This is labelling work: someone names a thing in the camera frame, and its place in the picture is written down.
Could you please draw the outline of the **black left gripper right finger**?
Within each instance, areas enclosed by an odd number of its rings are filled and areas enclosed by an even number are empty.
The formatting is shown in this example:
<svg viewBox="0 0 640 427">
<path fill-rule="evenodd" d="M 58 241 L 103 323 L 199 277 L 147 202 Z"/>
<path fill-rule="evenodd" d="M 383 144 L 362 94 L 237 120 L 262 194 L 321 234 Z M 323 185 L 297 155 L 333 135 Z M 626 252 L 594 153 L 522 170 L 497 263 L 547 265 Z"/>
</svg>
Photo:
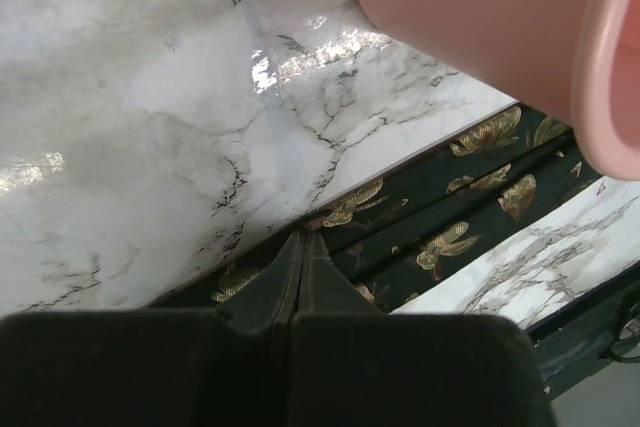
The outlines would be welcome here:
<svg viewBox="0 0 640 427">
<path fill-rule="evenodd" d="M 306 238 L 299 283 L 298 312 L 339 316 L 382 316 L 335 267 L 320 234 Z"/>
</svg>

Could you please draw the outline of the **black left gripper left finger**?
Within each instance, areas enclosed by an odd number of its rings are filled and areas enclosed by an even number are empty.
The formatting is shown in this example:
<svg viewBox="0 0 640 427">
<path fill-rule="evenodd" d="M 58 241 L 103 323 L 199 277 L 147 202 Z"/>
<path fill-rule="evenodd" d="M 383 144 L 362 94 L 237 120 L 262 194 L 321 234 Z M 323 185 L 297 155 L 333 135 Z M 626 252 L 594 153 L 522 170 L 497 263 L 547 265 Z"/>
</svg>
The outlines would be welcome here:
<svg viewBox="0 0 640 427">
<path fill-rule="evenodd" d="M 293 311 L 301 278 L 305 235 L 292 233 L 271 264 L 214 309 L 216 318 L 231 332 L 263 337 Z"/>
</svg>

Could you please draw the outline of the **black gold floral tie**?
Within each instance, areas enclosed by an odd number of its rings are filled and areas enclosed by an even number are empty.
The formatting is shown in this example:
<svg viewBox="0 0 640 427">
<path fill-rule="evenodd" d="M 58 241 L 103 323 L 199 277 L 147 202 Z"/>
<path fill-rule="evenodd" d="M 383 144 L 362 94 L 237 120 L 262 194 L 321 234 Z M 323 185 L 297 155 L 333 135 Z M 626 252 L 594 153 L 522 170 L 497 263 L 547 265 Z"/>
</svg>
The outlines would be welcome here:
<svg viewBox="0 0 640 427">
<path fill-rule="evenodd" d="M 289 224 L 159 305 L 230 299 L 298 231 L 320 235 L 334 266 L 390 312 L 598 179 L 568 126 L 515 104 Z"/>
</svg>

